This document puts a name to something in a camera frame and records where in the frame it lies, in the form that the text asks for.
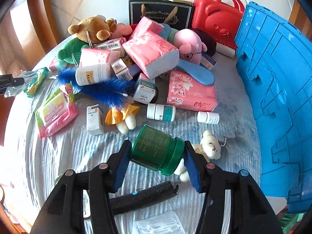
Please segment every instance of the small white bottle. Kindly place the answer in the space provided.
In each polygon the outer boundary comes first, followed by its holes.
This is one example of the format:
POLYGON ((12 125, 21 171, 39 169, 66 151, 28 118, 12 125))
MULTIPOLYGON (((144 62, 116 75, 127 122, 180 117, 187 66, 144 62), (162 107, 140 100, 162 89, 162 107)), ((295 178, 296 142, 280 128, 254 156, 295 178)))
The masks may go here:
POLYGON ((79 86, 101 83, 110 79, 110 65, 98 64, 79 67, 76 70, 75 76, 79 86))
POLYGON ((198 112, 197 114, 197 122, 217 125, 219 123, 219 119, 220 116, 218 113, 198 112))
POLYGON ((146 118, 163 121, 174 121, 175 106, 149 104, 147 106, 146 118))

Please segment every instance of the green plush toy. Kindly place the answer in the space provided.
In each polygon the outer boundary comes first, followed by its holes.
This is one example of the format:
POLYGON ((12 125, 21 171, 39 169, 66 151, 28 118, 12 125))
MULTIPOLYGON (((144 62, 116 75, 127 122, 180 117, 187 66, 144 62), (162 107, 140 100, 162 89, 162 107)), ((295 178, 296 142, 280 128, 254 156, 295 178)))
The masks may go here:
POLYGON ((75 62, 74 62, 74 59, 75 59, 77 64, 79 64, 80 56, 81 56, 81 49, 86 48, 86 47, 87 48, 90 47, 88 45, 88 43, 85 43, 84 41, 79 40, 79 38, 74 38, 74 39, 68 41, 64 45, 63 49, 61 49, 58 52, 57 58, 59 60, 64 60, 70 64, 75 64, 75 62))

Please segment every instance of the black box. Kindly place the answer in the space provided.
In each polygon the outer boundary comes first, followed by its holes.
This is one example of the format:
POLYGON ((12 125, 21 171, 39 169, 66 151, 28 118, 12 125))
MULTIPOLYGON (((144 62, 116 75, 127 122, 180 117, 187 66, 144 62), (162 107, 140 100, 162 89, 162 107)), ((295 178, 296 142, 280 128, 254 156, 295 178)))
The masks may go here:
POLYGON ((144 4, 146 17, 163 23, 175 6, 176 15, 169 21, 170 27, 182 30, 191 26, 194 6, 187 3, 171 2, 167 0, 129 0, 129 22, 137 24, 142 18, 141 5, 144 4))

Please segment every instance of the white cylinder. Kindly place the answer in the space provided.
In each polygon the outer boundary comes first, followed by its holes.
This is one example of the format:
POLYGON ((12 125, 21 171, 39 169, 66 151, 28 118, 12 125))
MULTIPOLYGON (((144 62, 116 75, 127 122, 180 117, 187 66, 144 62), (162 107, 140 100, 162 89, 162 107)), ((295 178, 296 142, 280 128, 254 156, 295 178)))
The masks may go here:
POLYGON ((149 104, 146 118, 163 121, 174 121, 176 114, 175 106, 149 104))
POLYGON ((110 66, 98 64, 79 67, 76 70, 76 81, 79 86, 101 83, 110 79, 110 66))
POLYGON ((219 123, 219 119, 220 116, 218 113, 198 112, 197 114, 197 122, 217 125, 219 123))
POLYGON ((234 49, 232 49, 228 46, 222 45, 220 43, 216 44, 216 51, 220 54, 223 54, 223 55, 230 57, 231 59, 233 59, 235 56, 235 50, 234 49))

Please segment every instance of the red suitcase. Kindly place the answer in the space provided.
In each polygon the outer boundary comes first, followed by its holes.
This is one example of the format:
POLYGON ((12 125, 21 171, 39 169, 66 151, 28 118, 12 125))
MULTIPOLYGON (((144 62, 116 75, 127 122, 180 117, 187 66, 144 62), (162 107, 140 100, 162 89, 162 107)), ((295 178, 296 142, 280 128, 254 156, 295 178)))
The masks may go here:
POLYGON ((236 50, 234 39, 245 7, 240 0, 232 1, 234 7, 221 0, 194 0, 192 28, 201 29, 214 37, 216 42, 236 50))

